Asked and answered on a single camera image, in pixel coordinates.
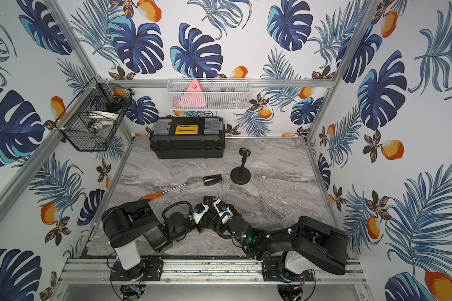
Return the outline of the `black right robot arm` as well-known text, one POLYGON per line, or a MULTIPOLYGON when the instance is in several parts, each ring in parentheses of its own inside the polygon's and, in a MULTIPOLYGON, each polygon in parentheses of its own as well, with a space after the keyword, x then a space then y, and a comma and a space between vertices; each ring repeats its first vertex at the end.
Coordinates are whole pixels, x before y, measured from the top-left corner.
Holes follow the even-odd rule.
POLYGON ((297 223, 284 229, 262 230, 247 222, 233 205, 211 196, 204 196, 191 216, 200 232, 211 228, 219 237, 239 242, 244 254, 253 260, 281 252, 291 273, 315 267, 334 275, 346 272, 348 235, 308 216, 299 217, 297 223))

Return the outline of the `black stand pole with clip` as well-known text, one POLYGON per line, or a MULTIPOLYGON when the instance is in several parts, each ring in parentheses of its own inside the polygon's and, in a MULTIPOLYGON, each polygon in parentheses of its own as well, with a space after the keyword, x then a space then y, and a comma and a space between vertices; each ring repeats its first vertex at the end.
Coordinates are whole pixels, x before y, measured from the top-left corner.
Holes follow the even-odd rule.
POLYGON ((239 154, 242 156, 241 167, 240 167, 240 172, 242 173, 244 168, 245 168, 245 164, 246 164, 247 158, 251 155, 251 150, 247 149, 247 148, 244 148, 244 147, 241 147, 239 149, 239 154))

